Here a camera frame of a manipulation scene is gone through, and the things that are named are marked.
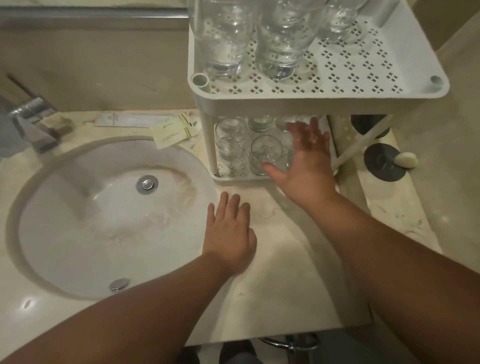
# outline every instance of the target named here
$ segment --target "person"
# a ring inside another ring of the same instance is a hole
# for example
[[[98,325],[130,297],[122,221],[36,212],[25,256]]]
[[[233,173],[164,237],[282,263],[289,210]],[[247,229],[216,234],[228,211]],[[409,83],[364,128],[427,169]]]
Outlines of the person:
[[[380,223],[338,194],[329,134],[288,124],[295,155],[264,170],[333,245],[376,312],[427,363],[480,363],[480,275]],[[208,206],[202,254],[77,313],[8,356],[19,363],[175,362],[196,322],[252,261],[257,238],[238,194]]]

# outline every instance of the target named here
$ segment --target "person's right arm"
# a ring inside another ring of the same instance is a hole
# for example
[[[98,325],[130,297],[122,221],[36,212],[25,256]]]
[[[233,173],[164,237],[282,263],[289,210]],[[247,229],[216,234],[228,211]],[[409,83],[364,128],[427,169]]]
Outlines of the person's right arm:
[[[289,124],[293,166],[263,168],[331,242],[373,308],[428,363],[480,363],[480,275],[367,215],[335,191],[329,135]]]

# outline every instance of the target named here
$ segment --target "person's left arm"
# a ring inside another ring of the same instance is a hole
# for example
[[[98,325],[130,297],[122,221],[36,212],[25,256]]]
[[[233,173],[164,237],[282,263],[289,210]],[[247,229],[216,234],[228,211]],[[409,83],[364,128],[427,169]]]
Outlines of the person's left arm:
[[[223,192],[208,206],[203,253],[157,279],[77,313],[21,347],[1,364],[173,363],[198,319],[256,249],[250,206]]]

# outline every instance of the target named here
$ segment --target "faucet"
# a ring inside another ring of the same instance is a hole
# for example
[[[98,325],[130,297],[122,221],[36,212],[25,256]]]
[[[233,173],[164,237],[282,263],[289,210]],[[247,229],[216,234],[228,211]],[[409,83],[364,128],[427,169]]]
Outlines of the faucet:
[[[41,121],[57,112],[44,98],[34,94],[12,75],[7,78],[31,97],[30,100],[8,113],[20,136],[29,142],[37,153],[44,153],[60,144],[60,135]]]

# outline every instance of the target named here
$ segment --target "sink basin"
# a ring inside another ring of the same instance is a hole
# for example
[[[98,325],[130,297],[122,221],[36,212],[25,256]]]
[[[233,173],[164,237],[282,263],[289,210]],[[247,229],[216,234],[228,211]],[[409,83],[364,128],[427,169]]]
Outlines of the sink basin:
[[[100,299],[112,294],[116,280],[131,287],[195,259],[207,205],[217,200],[206,168],[180,147],[157,150],[152,140],[118,138],[102,143],[41,169],[8,221],[8,247],[20,271],[76,298]],[[146,175],[158,180],[149,194],[137,188]]]

